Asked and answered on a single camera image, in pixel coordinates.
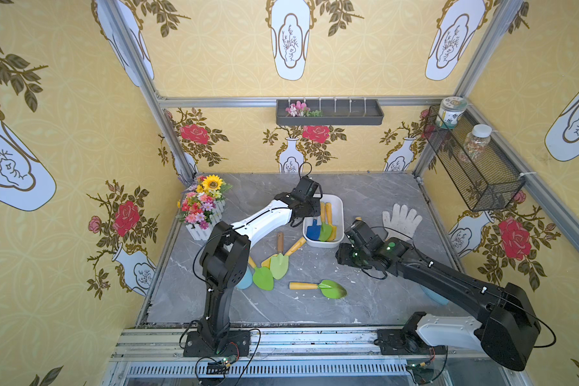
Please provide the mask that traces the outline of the yellow square shovel yellow handle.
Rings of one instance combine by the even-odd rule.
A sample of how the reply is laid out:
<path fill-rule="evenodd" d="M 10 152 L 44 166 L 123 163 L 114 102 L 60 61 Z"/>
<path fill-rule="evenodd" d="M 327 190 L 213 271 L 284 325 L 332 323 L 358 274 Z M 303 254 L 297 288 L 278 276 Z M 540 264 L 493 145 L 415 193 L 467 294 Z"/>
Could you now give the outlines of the yellow square shovel yellow handle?
<path fill-rule="evenodd" d="M 333 242 L 336 239 L 336 226 L 333 225 L 333 211 L 332 211 L 332 204 L 330 202 L 326 203 L 326 219 L 327 224 L 330 228 L 330 234 L 326 239 L 327 242 Z"/>

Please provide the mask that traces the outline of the light green trowel wooden handle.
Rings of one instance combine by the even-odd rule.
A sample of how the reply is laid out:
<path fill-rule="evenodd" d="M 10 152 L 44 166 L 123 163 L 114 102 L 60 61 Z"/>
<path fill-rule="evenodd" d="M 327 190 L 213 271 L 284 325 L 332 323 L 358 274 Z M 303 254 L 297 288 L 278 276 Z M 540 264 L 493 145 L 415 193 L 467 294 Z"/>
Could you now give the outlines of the light green trowel wooden handle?
<path fill-rule="evenodd" d="M 277 235 L 277 253 L 270 257 L 270 271 L 275 280 L 281 280 L 289 269 L 289 257 L 284 254 L 284 233 Z"/>

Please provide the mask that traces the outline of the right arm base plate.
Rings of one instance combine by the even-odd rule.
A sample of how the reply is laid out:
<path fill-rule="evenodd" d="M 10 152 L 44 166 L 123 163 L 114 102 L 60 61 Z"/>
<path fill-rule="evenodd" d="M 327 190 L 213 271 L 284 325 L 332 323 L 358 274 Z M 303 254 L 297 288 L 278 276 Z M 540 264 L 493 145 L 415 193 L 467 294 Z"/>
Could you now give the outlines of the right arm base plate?
<path fill-rule="evenodd" d="M 373 342 L 381 355 L 444 355 L 446 346 L 429 346 L 415 334 L 402 329 L 379 329 Z"/>

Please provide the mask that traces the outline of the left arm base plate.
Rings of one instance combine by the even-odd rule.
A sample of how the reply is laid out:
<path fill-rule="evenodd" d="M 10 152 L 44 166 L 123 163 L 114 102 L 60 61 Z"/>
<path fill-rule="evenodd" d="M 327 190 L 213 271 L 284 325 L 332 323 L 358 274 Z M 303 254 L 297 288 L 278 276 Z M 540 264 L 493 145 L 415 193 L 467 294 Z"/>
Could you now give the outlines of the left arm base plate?
<path fill-rule="evenodd" d="M 242 330 L 230 330 L 225 337 L 220 339 L 206 339 L 198 331 L 191 331 L 179 340 L 179 346 L 183 350 L 184 357 L 217 357 L 235 355 L 246 358 L 251 347 L 251 332 Z"/>

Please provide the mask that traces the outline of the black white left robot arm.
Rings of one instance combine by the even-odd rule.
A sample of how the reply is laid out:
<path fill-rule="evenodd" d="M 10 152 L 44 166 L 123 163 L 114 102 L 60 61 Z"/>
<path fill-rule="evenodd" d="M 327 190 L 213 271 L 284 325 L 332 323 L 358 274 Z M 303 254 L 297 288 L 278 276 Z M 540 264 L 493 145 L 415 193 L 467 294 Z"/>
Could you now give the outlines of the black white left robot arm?
<path fill-rule="evenodd" d="M 197 331 L 207 346 L 219 350 L 228 340 L 233 289 L 244 277 L 251 248 L 277 228 L 319 215 L 322 198 L 320 184 L 303 176 L 291 192 L 277 194 L 255 214 L 215 225 L 199 257 L 207 293 Z"/>

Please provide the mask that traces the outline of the blue trowel wooden handle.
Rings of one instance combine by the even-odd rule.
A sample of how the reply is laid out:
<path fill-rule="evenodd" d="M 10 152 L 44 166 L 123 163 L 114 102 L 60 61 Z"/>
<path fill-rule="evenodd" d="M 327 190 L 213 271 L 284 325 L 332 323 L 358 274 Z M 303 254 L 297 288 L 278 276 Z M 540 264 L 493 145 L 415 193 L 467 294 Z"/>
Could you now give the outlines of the blue trowel wooden handle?
<path fill-rule="evenodd" d="M 313 218 L 312 225 L 307 227 L 307 239 L 311 241 L 319 241 L 321 233 L 321 223 L 320 220 Z"/>

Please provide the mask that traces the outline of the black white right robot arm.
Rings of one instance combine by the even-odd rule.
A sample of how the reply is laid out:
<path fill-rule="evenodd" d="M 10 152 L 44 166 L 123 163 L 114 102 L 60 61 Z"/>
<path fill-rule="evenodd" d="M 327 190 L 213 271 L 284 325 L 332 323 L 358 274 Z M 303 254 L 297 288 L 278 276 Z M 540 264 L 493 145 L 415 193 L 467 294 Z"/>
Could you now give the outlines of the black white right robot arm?
<path fill-rule="evenodd" d="M 336 254 L 339 264 L 416 282 L 461 307 L 479 325 L 468 331 L 467 339 L 438 332 L 435 345 L 477 347 L 505 368 L 517 372 L 526 368 L 541 326 L 522 288 L 472 278 L 428 257 L 408 241 L 382 240 L 362 220 L 345 234 L 348 241 Z"/>

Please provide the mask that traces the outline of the green leaf shovel yellow handle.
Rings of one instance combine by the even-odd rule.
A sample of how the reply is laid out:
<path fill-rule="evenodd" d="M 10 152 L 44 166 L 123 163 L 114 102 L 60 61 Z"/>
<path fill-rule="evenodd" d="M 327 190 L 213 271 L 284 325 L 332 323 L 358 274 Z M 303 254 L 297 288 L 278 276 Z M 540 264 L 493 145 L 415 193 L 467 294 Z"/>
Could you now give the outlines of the green leaf shovel yellow handle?
<path fill-rule="evenodd" d="M 322 218 L 322 224 L 321 224 L 321 233 L 320 233 L 320 237 L 319 237 L 319 241 L 320 242 L 326 242 L 326 239 L 328 238 L 329 234 L 330 234 L 330 228 L 329 225 L 327 224 L 327 219 L 326 219 L 326 203 L 328 202 L 320 202 L 320 213 L 321 213 L 321 218 Z"/>

